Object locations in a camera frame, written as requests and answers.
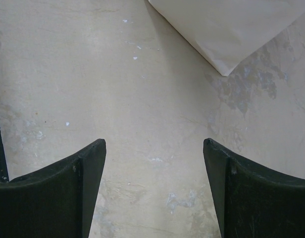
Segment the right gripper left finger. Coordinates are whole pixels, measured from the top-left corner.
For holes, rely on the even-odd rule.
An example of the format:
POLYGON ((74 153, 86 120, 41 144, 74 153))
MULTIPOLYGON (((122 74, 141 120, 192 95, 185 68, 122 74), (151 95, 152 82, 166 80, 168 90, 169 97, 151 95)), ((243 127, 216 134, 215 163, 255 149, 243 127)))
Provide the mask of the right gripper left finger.
POLYGON ((0 238, 87 238, 106 157, 97 139, 32 173, 0 182, 0 238))

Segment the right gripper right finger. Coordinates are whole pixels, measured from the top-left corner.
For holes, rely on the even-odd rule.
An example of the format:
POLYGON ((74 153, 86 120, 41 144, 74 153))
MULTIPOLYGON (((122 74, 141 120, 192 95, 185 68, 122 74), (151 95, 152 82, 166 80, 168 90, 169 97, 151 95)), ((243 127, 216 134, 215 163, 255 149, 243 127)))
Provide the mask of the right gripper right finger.
POLYGON ((238 155, 211 138, 203 156, 223 238, 305 238, 305 179, 238 155))

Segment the brown paper bag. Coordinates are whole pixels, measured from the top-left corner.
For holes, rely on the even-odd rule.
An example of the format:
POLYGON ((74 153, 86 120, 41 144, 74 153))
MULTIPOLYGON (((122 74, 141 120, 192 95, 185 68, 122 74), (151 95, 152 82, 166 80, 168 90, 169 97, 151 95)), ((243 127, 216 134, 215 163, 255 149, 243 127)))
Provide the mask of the brown paper bag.
POLYGON ((222 76, 305 13, 305 0, 151 0, 222 76))

